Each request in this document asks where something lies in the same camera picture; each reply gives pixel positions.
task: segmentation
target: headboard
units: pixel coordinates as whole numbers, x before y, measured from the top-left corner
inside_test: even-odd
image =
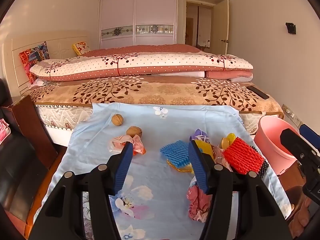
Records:
[[[47,42],[50,58],[65,59],[77,56],[72,44],[88,41],[88,33],[86,31],[53,31],[7,37],[3,44],[2,67],[12,97],[20,96],[28,90],[29,84],[19,53],[36,47],[44,41]]]

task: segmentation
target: person's skin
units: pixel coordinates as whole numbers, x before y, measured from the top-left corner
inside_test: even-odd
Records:
[[[292,238],[300,236],[304,230],[304,227],[309,223],[310,213],[308,211],[308,206],[311,202],[312,200],[307,197],[302,203],[301,209],[295,213],[293,220],[290,222],[289,229]]]

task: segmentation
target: black phone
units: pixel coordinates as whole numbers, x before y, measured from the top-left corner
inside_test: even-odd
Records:
[[[255,88],[254,86],[249,86],[249,87],[247,87],[247,89],[251,90],[253,93],[257,94],[259,97],[261,97],[265,100],[269,98],[268,95],[266,95],[265,93],[263,93],[259,89]]]

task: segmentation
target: metal pin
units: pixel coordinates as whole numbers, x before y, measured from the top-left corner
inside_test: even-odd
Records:
[[[107,169],[107,165],[105,165],[105,164],[100,164],[99,166],[98,166],[98,170],[99,171],[104,171],[104,170],[106,170]]]
[[[254,171],[249,171],[249,176],[251,178],[255,178],[255,177],[257,177],[257,173],[255,173]]]
[[[64,177],[65,178],[71,178],[73,175],[73,173],[71,171],[67,171],[65,174],[64,174]]]
[[[223,170],[223,166],[221,164],[215,164],[214,165],[214,169],[217,171],[222,171]]]

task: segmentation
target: pink trash can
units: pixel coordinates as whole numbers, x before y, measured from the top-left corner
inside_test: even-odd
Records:
[[[277,175],[284,173],[297,160],[280,142],[280,134],[287,128],[299,134],[286,121],[275,116],[265,115],[260,118],[254,137],[254,142]]]

